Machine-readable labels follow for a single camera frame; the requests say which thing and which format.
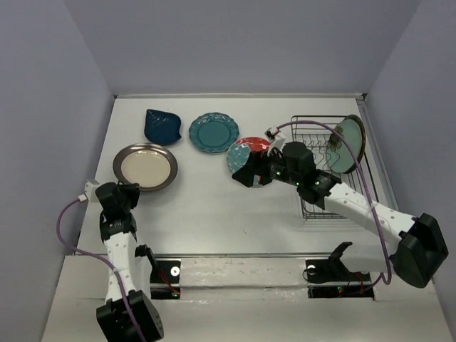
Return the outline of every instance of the dish rack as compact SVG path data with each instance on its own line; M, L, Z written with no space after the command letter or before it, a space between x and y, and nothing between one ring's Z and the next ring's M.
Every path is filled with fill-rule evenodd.
M331 128L335 128L345 116L342 115L332 115L332 116L313 116L313 115L295 115L291 118L292 122L300 120L312 120L325 123ZM331 132L327 129L317 126L317 125L305 125L296 123L291 125L291 135L293 141L299 141L305 143L306 147L312 151L313 158L315 160L315 165L318 169L331 173L342 179L342 182L347 183L355 191L365 194L363 183L359 175L359 171L355 170L349 174L341 174L331 170L328 165L329 159L326 157L326 148L328 146L328 139L331 135ZM368 180L369 191L375 201L378 201L377 190L375 188L375 183L372 178L372 172L369 167L369 161L364 153L364 157L361 160L361 167L363 172ZM345 217L334 214L332 212L327 212L318 208L314 204L310 204L301 199L301 210L302 216L304 219L345 219Z

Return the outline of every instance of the gray wall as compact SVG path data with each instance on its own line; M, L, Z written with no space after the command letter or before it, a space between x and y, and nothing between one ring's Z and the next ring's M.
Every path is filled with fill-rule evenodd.
M419 0L65 0L111 90L367 92Z
M1 2L2 341L41 340L64 253L56 218L95 173L112 103L61 0Z
M456 1L423 0L368 96L398 204L440 222L456 251ZM456 256L436 279L456 338Z

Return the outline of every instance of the silver plate rim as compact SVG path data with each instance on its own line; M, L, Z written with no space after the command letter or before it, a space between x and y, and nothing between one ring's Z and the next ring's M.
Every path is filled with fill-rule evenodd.
M147 143L147 142L139 142L127 147L124 147L122 150L118 152L118 154L114 157L113 161L113 171L114 175L117 177L117 179L124 183L124 184L132 184L129 182L125 176L122 173L122 163L123 160L130 154L137 152L137 151L154 151L158 152L161 155L163 155L167 161L170 163L171 167L171 172L168 178L160 185L157 185L156 187L140 187L141 191L144 192L149 192L149 191L156 191L163 189L164 187L167 187L169 184L172 183L172 181L176 178L177 176L177 171L179 170L179 167L177 165L177 160L175 156L166 148L163 146L157 145L157 144L152 144L152 143Z

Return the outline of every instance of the plate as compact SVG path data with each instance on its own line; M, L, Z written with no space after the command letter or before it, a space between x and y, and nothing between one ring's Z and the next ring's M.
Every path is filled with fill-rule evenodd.
M177 142L181 120L173 113L161 110L147 109L145 114L144 135L152 143L161 146L171 145Z
M227 152L227 167L233 174L243 167L249 159L250 152L268 150L270 142L264 138L248 137L242 138L231 145ZM255 175L254 185L258 185L260 177Z
M239 127L226 114L207 113L192 122L189 136L198 150L208 153L223 152L239 137Z
M176 178L177 161L166 148L138 143L122 149L114 158L114 175L125 184L138 183L141 191L162 189Z
M342 134L360 162L363 159L366 146L366 132L363 121L356 115L349 115L336 126L336 130ZM334 172L350 173L356 169L348 148L334 134L331 134L328 140L326 159L328 160L328 166Z

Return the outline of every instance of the red plate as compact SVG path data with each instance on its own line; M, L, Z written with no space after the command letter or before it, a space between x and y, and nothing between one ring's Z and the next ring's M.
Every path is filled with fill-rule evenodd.
M236 145L246 144L249 146L252 152L259 152L268 150L270 146L270 142L264 138L259 137L248 137L242 138L235 142Z

